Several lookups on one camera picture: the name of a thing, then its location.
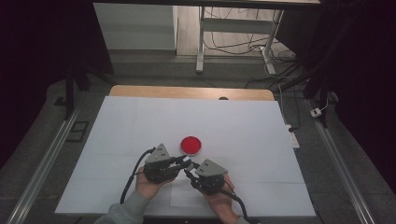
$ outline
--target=hand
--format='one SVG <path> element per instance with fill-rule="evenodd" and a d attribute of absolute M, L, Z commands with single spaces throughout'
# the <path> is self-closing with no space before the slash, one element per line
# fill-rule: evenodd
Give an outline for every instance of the hand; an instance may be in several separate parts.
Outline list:
<path fill-rule="evenodd" d="M 138 175 L 136 175 L 135 190 L 138 191 L 139 193 L 141 193 L 148 200 L 151 200 L 152 198 L 154 198 L 155 195 L 157 195 L 158 191 L 160 190 L 160 188 L 163 185 L 175 180 L 175 179 L 171 179 L 171 180 L 164 181 L 161 184 L 155 184 L 155 183 L 149 182 L 146 179 L 146 176 L 143 174 L 143 171 L 144 171 L 143 167 L 140 167 L 139 170 L 137 171 Z"/>
<path fill-rule="evenodd" d="M 227 182 L 228 184 L 225 183 L 222 189 L 232 192 L 233 182 L 231 181 L 228 175 L 224 175 L 224 181 Z M 216 214 L 216 216 L 218 216 L 218 218 L 224 224 L 236 223 L 239 216 L 233 211 L 232 198 L 222 193 L 215 193 L 212 195 L 207 195 L 203 192 L 201 193 L 207 199 L 207 202 L 209 203 L 209 206 L 212 209 L 212 211 Z"/>

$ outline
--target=electrical cable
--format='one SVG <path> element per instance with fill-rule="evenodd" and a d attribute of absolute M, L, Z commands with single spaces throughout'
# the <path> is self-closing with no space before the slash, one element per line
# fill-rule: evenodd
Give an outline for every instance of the electrical cable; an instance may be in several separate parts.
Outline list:
<path fill-rule="evenodd" d="M 283 70 L 281 73 L 279 73 L 277 76 L 272 76 L 272 77 L 264 77 L 264 78 L 258 78 L 258 79 L 253 79 L 253 80 L 250 80 L 249 82 L 247 82 L 247 84 L 245 84 L 245 89 L 247 89 L 248 88 L 248 85 L 250 85 L 251 83 L 253 83 L 253 82 L 260 82 L 260 81 L 264 81 L 264 80 L 267 80 L 267 79 L 272 79 L 272 78 L 279 78 L 279 76 L 282 76 L 283 75 L 283 73 L 286 73 L 289 69 L 291 69 L 294 65 L 296 65 L 297 63 L 294 63 L 294 64 L 291 64 L 289 67 L 287 67 L 285 70 Z"/>
<path fill-rule="evenodd" d="M 245 11 L 241 11 L 241 9 L 242 9 L 242 8 L 238 8 L 238 12 L 239 12 L 239 13 L 243 13 L 243 12 L 246 12 L 246 11 L 250 11 L 250 8 L 245 8 Z"/>
<path fill-rule="evenodd" d="M 283 75 L 282 77 L 277 78 L 274 82 L 272 82 L 268 87 L 267 90 L 270 90 L 270 88 L 278 81 L 288 77 L 291 73 L 293 73 L 297 68 L 299 68 L 301 66 L 300 63 L 297 63 L 297 66 L 295 66 L 293 69 L 291 69 L 289 72 L 287 72 L 285 75 Z"/>
<path fill-rule="evenodd" d="M 295 58 L 292 58 L 292 57 L 279 57 L 280 53 L 286 52 L 286 51 L 291 51 L 291 50 L 289 50 L 289 49 L 282 50 L 282 51 L 280 51 L 277 54 L 277 56 L 275 56 L 274 51 L 271 49 L 270 52 L 271 52 L 272 56 L 270 56 L 270 57 L 276 63 L 296 63 L 297 61 L 295 60 Z"/>
<path fill-rule="evenodd" d="M 257 18 L 259 18 L 259 11 L 260 11 L 260 10 L 257 9 L 256 20 L 257 20 Z M 251 34 L 250 41 L 249 41 L 249 43 L 248 43 L 248 45 L 247 45 L 248 48 L 250 48 L 250 44 L 251 44 L 251 40 L 253 39 L 253 36 L 254 36 L 254 34 Z"/>
<path fill-rule="evenodd" d="M 329 105 L 329 98 L 326 99 L 326 105 L 320 109 L 320 111 L 326 109 L 327 105 Z"/>
<path fill-rule="evenodd" d="M 218 11 L 219 11 L 219 16 L 220 16 L 220 18 L 222 19 L 221 13 L 220 13 L 220 7 L 218 7 Z"/>
<path fill-rule="evenodd" d="M 238 196 L 236 196 L 236 194 L 230 193 L 230 192 L 228 192 L 227 190 L 224 190 L 224 189 L 220 189 L 220 190 L 219 190 L 219 193 L 222 193 L 222 194 L 224 194 L 224 195 L 226 195 L 226 196 L 232 198 L 232 199 L 235 200 L 236 202 L 238 202 L 239 205 L 241 206 L 242 213 L 243 213 L 243 215 L 244 215 L 245 220 L 248 221 L 247 209 L 246 209 L 246 207 L 245 207 L 245 204 L 242 202 L 242 199 L 240 199 Z"/>
<path fill-rule="evenodd" d="M 275 13 L 276 13 L 276 9 L 274 10 L 274 14 L 273 14 L 273 22 L 275 22 Z"/>
<path fill-rule="evenodd" d="M 305 55 L 302 59 L 298 60 L 299 66 L 300 66 L 301 64 L 303 64 L 303 63 L 307 63 L 307 62 L 311 61 L 313 58 L 316 58 L 316 57 L 317 57 L 317 54 L 320 53 L 320 50 L 321 50 L 322 48 L 326 47 L 326 46 L 332 41 L 332 38 L 334 37 L 335 30 L 336 30 L 336 27 L 333 27 L 333 28 L 332 28 L 332 31 L 329 32 L 330 35 L 328 35 L 328 39 L 322 41 L 312 52 L 310 52 L 309 54 Z M 289 76 L 290 74 L 291 74 L 291 73 L 287 73 L 287 74 L 285 74 L 283 77 L 280 77 L 278 80 L 276 80 L 276 81 L 274 81 L 273 83 L 271 83 L 271 84 L 267 87 L 267 89 L 269 90 L 269 89 L 271 88 L 271 86 L 273 86 L 277 81 L 282 80 L 283 78 Z"/>
<path fill-rule="evenodd" d="M 339 8 L 339 0 L 337 0 L 337 7 L 336 9 Z M 327 35 L 327 39 L 324 39 L 323 41 L 320 42 L 320 44 L 318 44 L 314 50 L 312 50 L 309 54 L 305 55 L 302 59 L 300 59 L 300 63 L 308 63 L 309 61 L 312 61 L 312 59 L 316 59 L 318 57 L 318 54 L 321 53 L 321 50 L 328 46 L 329 43 L 333 40 L 334 36 L 336 35 L 336 31 L 337 31 L 337 25 L 335 24 L 332 29 L 330 30 L 330 32 L 328 32 Z"/>
<path fill-rule="evenodd" d="M 233 188 L 231 188 L 231 185 L 227 181 L 224 181 L 224 182 L 228 185 L 228 188 L 230 188 L 230 190 L 233 193 L 233 195 L 236 195 L 235 191 L 233 191 Z"/>
<path fill-rule="evenodd" d="M 211 82 L 209 82 L 208 80 L 204 79 L 203 80 L 204 83 L 209 84 L 210 86 L 212 86 L 213 88 L 217 88 L 217 86 Z"/>
<path fill-rule="evenodd" d="M 126 183 L 125 188 L 124 188 L 124 190 L 123 190 L 123 192 L 122 192 L 122 195 L 121 195 L 121 198 L 120 198 L 120 203 L 121 203 L 121 204 L 123 204 L 124 201 L 125 201 L 126 193 L 128 192 L 129 187 L 131 187 L 132 181 L 134 181 L 134 176 L 135 176 L 135 175 L 138 175 L 138 174 L 141 174 L 141 173 L 138 173 L 138 174 L 136 173 L 137 168 L 139 167 L 140 162 L 143 160 L 143 158 L 144 158 L 146 155 L 151 154 L 154 150 L 155 150 L 155 147 L 152 148 L 152 149 L 147 150 L 145 153 L 143 153 L 143 155 L 142 155 L 142 156 L 139 158 L 139 160 L 137 161 L 136 165 L 134 166 L 134 171 L 132 172 L 131 176 L 129 177 L 128 182 Z"/>
<path fill-rule="evenodd" d="M 210 48 L 207 44 L 206 44 L 206 42 L 204 41 L 204 45 L 208 48 L 208 49 L 213 49 L 213 48 Z M 224 49 L 213 49 L 213 50 L 218 50 L 218 51 L 221 51 L 221 52 L 224 52 L 224 53 L 229 53 L 229 54 L 233 54 L 233 55 L 241 55 L 241 54 L 247 54 L 247 53 L 250 53 L 250 52 L 252 52 L 254 49 L 256 49 L 256 48 L 258 48 L 258 47 L 260 47 L 260 46 L 257 46 L 257 47 L 254 47 L 254 48 L 251 48 L 250 50 L 248 50 L 248 51 L 244 51 L 244 52 L 230 52 L 230 51 L 227 51 L 227 50 L 224 50 Z"/>
<path fill-rule="evenodd" d="M 325 222 L 324 222 L 324 220 L 323 220 L 323 217 L 321 216 L 321 214 L 320 214 L 320 212 L 319 212 L 318 206 L 312 201 L 312 199 L 311 199 L 311 203 L 314 205 L 315 214 L 316 214 L 317 217 L 319 218 L 320 222 L 321 222 L 322 224 L 325 224 Z"/>
<path fill-rule="evenodd" d="M 287 124 L 285 120 L 285 113 L 283 112 L 283 96 L 282 96 L 282 89 L 280 89 L 280 83 L 278 83 L 277 86 L 279 87 L 279 92 L 280 92 L 280 111 L 282 112 L 283 122 Z"/>
<path fill-rule="evenodd" d="M 223 19 L 227 19 L 232 10 L 233 10 L 233 7 L 230 9 L 230 11 L 228 11 L 228 14 Z"/>
<path fill-rule="evenodd" d="M 295 85 L 293 88 L 293 92 L 294 92 L 294 102 L 295 102 L 296 108 L 297 108 L 297 120 L 298 120 L 298 123 L 297 123 L 298 126 L 295 127 L 294 130 L 297 130 L 297 129 L 301 128 L 301 120 L 300 120 L 300 107 L 298 106 L 298 102 L 297 102 L 297 94 L 296 94 L 296 86 Z"/>
<path fill-rule="evenodd" d="M 238 9 L 238 12 L 239 13 L 242 13 L 242 12 L 246 12 L 247 13 L 247 15 L 244 17 L 244 19 L 246 19 L 246 18 L 248 18 L 248 15 L 250 14 L 250 8 L 249 9 L 246 9 L 245 11 L 239 11 L 239 9 Z"/>
<path fill-rule="evenodd" d="M 211 15 L 211 17 L 217 17 L 217 16 L 215 16 L 215 15 L 213 14 L 213 7 L 212 7 L 212 9 L 211 9 L 211 12 L 207 12 L 207 13 L 209 13 L 209 14 Z M 256 20 L 257 20 L 258 16 L 259 16 L 259 10 L 257 10 Z M 206 46 L 208 49 L 218 50 L 218 51 L 222 51 L 222 52 L 224 52 L 224 53 L 235 54 L 235 55 L 241 55 L 241 54 L 250 53 L 250 52 L 253 51 L 255 48 L 257 48 L 257 47 L 254 47 L 253 49 L 251 49 L 251 48 L 250 48 L 250 44 L 251 44 L 251 43 L 259 42 L 259 41 L 262 41 L 262 40 L 265 40 L 265 39 L 268 38 L 268 37 L 265 37 L 265 38 L 261 38 L 261 39 L 257 39 L 257 40 L 252 40 L 252 38 L 253 38 L 253 36 L 252 36 L 248 42 L 244 42 L 244 43 L 240 43 L 240 44 L 234 44 L 234 45 L 228 45 L 228 46 L 218 46 L 218 45 L 215 43 L 215 39 L 214 39 L 213 32 L 211 32 L 211 37 L 212 37 L 213 46 L 215 46 L 215 48 L 218 48 L 218 49 L 210 48 L 210 47 L 206 44 L 206 42 L 204 41 L 204 44 L 205 44 L 205 46 Z M 223 49 L 226 49 L 226 48 L 238 47 L 238 46 L 242 46 L 242 45 L 246 45 L 246 44 L 248 44 L 249 51 L 240 52 L 240 53 L 235 53 L 235 52 L 230 52 L 230 51 L 228 51 L 228 50 L 223 50 Z"/>
<path fill-rule="evenodd" d="M 79 218 L 74 222 L 74 224 L 78 224 L 81 220 L 82 220 L 82 217 L 79 217 Z"/>
<path fill-rule="evenodd" d="M 240 44 L 225 45 L 225 46 L 217 46 L 216 43 L 215 43 L 214 37 L 213 37 L 213 32 L 211 32 L 211 33 L 212 33 L 212 42 L 213 42 L 213 45 L 214 45 L 216 48 L 218 48 L 218 49 L 226 49 L 226 48 L 238 47 L 238 46 L 246 45 L 246 44 L 249 44 L 249 43 L 251 44 L 251 43 L 255 43 L 255 42 L 259 42 L 259 41 L 268 39 L 268 37 L 265 37 L 265 38 L 261 38 L 261 39 L 257 39 L 257 40 L 253 40 L 253 41 L 249 41 L 249 42 L 244 42 L 244 43 L 240 43 Z"/>

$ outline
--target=white board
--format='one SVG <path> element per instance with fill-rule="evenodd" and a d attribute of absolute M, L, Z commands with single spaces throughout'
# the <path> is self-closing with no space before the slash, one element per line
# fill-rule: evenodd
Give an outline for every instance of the white board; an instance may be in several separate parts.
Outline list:
<path fill-rule="evenodd" d="M 190 135 L 202 142 L 192 159 L 228 169 L 251 217 L 315 215 L 277 102 L 114 96 L 104 100 L 55 213 L 107 213 L 147 149 L 164 143 L 177 157 Z M 134 183 L 127 196 L 133 190 Z M 233 206 L 241 212 L 238 203 Z M 214 216 L 184 172 L 160 190 L 145 214 Z"/>

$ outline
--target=red disc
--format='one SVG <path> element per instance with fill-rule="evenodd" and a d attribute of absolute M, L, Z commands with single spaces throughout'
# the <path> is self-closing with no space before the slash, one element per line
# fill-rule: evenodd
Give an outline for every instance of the red disc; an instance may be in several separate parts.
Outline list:
<path fill-rule="evenodd" d="M 186 154 L 193 155 L 201 149 L 201 141 L 197 137 L 188 136 L 181 141 L 180 146 Z"/>

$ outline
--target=black cable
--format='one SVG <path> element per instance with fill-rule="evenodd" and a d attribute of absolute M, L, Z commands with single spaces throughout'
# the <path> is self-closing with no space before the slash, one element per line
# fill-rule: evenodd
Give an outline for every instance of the black cable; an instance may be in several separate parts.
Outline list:
<path fill-rule="evenodd" d="M 82 220 L 82 217 L 79 217 L 74 224 L 78 224 Z"/>
<path fill-rule="evenodd" d="M 244 17 L 244 19 L 248 18 L 249 14 L 250 14 L 250 9 L 247 10 L 247 15 Z"/>
<path fill-rule="evenodd" d="M 279 73 L 278 75 L 276 75 L 276 76 L 273 76 L 273 77 L 264 77 L 264 78 L 258 78 L 258 79 L 253 79 L 253 80 L 250 80 L 247 84 L 245 84 L 245 89 L 247 89 L 248 88 L 248 85 L 250 85 L 250 83 L 253 83 L 253 82 L 260 82 L 260 81 L 264 81 L 264 80 L 267 80 L 267 79 L 272 79 L 272 78 L 277 78 L 277 77 L 279 77 L 279 76 L 282 76 L 284 73 L 286 73 L 289 69 L 291 69 L 294 65 L 296 65 L 297 63 L 294 63 L 294 64 L 291 64 L 289 67 L 287 67 L 285 70 L 283 70 L 281 73 Z"/>
<path fill-rule="evenodd" d="M 297 63 L 297 66 L 295 66 L 293 69 L 291 69 L 288 73 L 286 73 L 284 76 L 277 78 L 274 82 L 272 82 L 268 87 L 267 90 L 270 90 L 270 88 L 278 81 L 281 81 L 282 79 L 284 79 L 285 77 L 290 76 L 291 73 L 293 73 L 297 68 L 299 68 L 301 66 L 300 63 Z"/>
<path fill-rule="evenodd" d="M 203 80 L 203 82 L 204 83 L 206 83 L 206 84 L 209 84 L 210 86 L 212 86 L 213 88 L 217 88 L 217 86 L 215 85 L 215 84 L 213 84 L 213 83 L 211 83 L 211 82 L 209 82 L 209 81 L 207 81 L 207 80 Z"/>
<path fill-rule="evenodd" d="M 296 94 L 296 86 L 295 85 L 294 85 L 293 91 L 294 91 L 294 102 L 296 103 L 296 107 L 297 107 L 297 120 L 298 120 L 297 125 L 298 126 L 294 128 L 294 130 L 296 130 L 296 129 L 301 128 L 301 120 L 300 120 L 300 107 L 298 106 L 298 102 L 297 102 L 297 94 Z"/>
<path fill-rule="evenodd" d="M 326 47 L 327 45 L 329 45 L 332 42 L 333 37 L 335 36 L 335 31 L 336 31 L 336 25 L 334 25 L 334 27 L 332 28 L 332 30 L 329 32 L 328 38 L 325 39 L 324 41 L 322 41 L 320 44 L 318 44 L 316 46 L 316 48 L 314 50 L 312 50 L 309 54 L 305 55 L 303 58 L 298 60 L 298 64 L 299 66 L 302 65 L 303 63 L 308 63 L 309 61 L 312 61 L 313 59 L 317 58 L 318 55 L 320 53 L 320 50 L 323 49 L 324 47 Z M 309 71 L 309 73 L 313 73 L 315 69 L 311 69 Z M 291 72 L 288 72 L 287 74 L 285 74 L 283 77 L 281 74 L 276 75 L 277 77 L 280 77 L 279 79 L 275 80 L 273 83 L 271 83 L 267 89 L 269 90 L 277 81 L 280 81 L 282 79 L 284 79 L 285 77 L 289 76 L 291 74 Z M 255 79 L 255 80 L 251 80 L 247 83 L 247 85 L 245 86 L 246 88 L 248 87 L 248 84 L 255 82 L 255 81 L 262 81 L 265 80 L 267 78 L 261 78 L 261 79 Z"/>
<path fill-rule="evenodd" d="M 323 217 L 321 216 L 321 214 L 320 214 L 320 212 L 319 212 L 318 206 L 312 201 L 312 199 L 311 199 L 311 203 L 314 205 L 315 214 L 317 214 L 317 217 L 319 218 L 320 222 L 321 222 L 322 224 L 325 224 L 325 222 L 324 222 L 324 220 L 323 220 Z"/>
<path fill-rule="evenodd" d="M 228 185 L 228 187 L 231 189 L 231 191 L 233 192 L 233 194 L 236 195 L 236 194 L 235 194 L 235 191 L 233 191 L 233 188 L 231 188 L 231 185 L 230 185 L 227 181 L 224 181 L 224 182 Z"/>
<path fill-rule="evenodd" d="M 276 63 L 296 63 L 297 60 L 295 60 L 295 59 L 291 59 L 291 60 L 284 60 L 283 59 L 283 58 L 289 58 L 290 59 L 290 57 L 279 57 L 280 53 L 286 52 L 286 51 L 290 51 L 290 50 L 289 49 L 282 50 L 282 51 L 280 51 L 277 54 L 277 56 L 275 56 L 274 52 L 272 50 L 270 50 L 270 52 L 272 54 L 271 59 L 274 60 Z"/>
<path fill-rule="evenodd" d="M 213 49 L 213 48 L 210 48 L 210 47 L 206 44 L 205 41 L 204 41 L 204 45 L 205 45 L 208 49 Z M 230 51 L 227 51 L 227 50 L 224 50 L 224 49 L 213 49 L 213 50 L 218 50 L 218 51 L 221 51 L 221 52 L 224 52 L 224 53 L 233 54 L 233 55 L 241 55 L 241 54 L 250 53 L 251 51 L 253 51 L 254 49 L 256 49 L 256 48 L 258 48 L 258 47 L 259 47 L 259 46 L 256 46 L 256 47 L 254 47 L 254 48 L 251 48 L 251 49 L 248 50 L 248 51 L 245 51 L 245 52 L 238 52 L 238 53 L 230 52 Z"/>
<path fill-rule="evenodd" d="M 227 17 L 230 15 L 231 11 L 233 10 L 233 7 L 230 9 L 230 11 L 228 12 L 228 14 L 223 18 L 223 19 L 227 19 Z"/>
<path fill-rule="evenodd" d="M 139 167 L 140 162 L 143 160 L 143 158 L 144 158 L 147 154 L 152 153 L 154 150 L 155 150 L 155 147 L 152 148 L 152 149 L 147 150 L 145 153 L 143 153 L 143 155 L 142 155 L 142 156 L 139 158 L 139 160 L 137 161 L 136 165 L 134 166 L 134 171 L 132 172 L 131 176 L 129 177 L 128 182 L 126 183 L 125 188 L 124 188 L 124 190 L 123 190 L 123 192 L 122 192 L 122 195 L 121 195 L 121 198 L 120 198 L 120 203 L 124 203 L 126 193 L 128 192 L 129 187 L 131 187 L 132 181 L 134 181 L 134 176 L 135 176 L 135 175 L 138 175 L 138 174 L 141 174 L 141 173 L 138 173 L 138 174 L 136 173 L 137 168 Z"/>
<path fill-rule="evenodd" d="M 249 10 L 250 10 L 250 9 L 246 8 L 245 11 L 241 11 L 241 9 L 242 9 L 242 8 L 238 8 L 238 12 L 239 12 L 239 13 L 246 12 L 246 11 L 249 11 Z"/>
<path fill-rule="evenodd" d="M 274 10 L 273 21 L 275 21 L 275 13 L 276 13 L 276 9 Z"/>
<path fill-rule="evenodd" d="M 213 42 L 213 45 L 214 45 L 216 48 L 218 48 L 218 49 L 226 49 L 226 48 L 231 48 L 231 47 L 238 47 L 238 46 L 242 46 L 242 45 L 246 45 L 246 44 L 251 44 L 251 43 L 255 43 L 255 42 L 259 42 L 259 41 L 268 39 L 268 37 L 264 37 L 264 38 L 257 39 L 257 40 L 251 40 L 251 39 L 250 39 L 249 42 L 244 42 L 244 43 L 240 43 L 240 44 L 217 46 L 216 43 L 215 43 L 214 37 L 213 37 L 213 32 L 211 32 L 211 33 L 212 33 L 212 42 Z"/>
<path fill-rule="evenodd" d="M 205 9 L 205 12 L 207 13 L 207 14 L 209 14 L 210 15 L 210 17 L 216 17 L 216 18 L 218 18 L 218 19 L 221 19 L 220 17 L 218 17 L 218 16 L 216 16 L 216 15 L 213 15 L 213 8 L 212 8 L 212 12 L 208 12 L 208 11 L 206 11 L 206 9 Z"/>
<path fill-rule="evenodd" d="M 259 18 L 259 9 L 257 9 L 257 13 L 256 13 L 256 20 L 257 20 L 257 18 Z M 249 43 L 248 43 L 248 45 L 247 45 L 247 47 L 249 48 L 250 47 L 250 44 L 251 44 L 251 40 L 253 39 L 253 36 L 254 36 L 254 34 L 252 34 L 251 35 L 251 37 L 250 37 L 250 41 L 249 41 Z"/>
<path fill-rule="evenodd" d="M 234 201 L 238 202 L 242 208 L 242 213 L 244 214 L 245 220 L 248 221 L 248 213 L 247 213 L 245 204 L 242 202 L 242 200 L 238 196 L 236 196 L 236 194 L 231 194 L 230 192 L 228 192 L 227 190 L 224 190 L 224 189 L 220 189 L 219 193 L 222 193 L 222 194 L 232 198 Z"/>

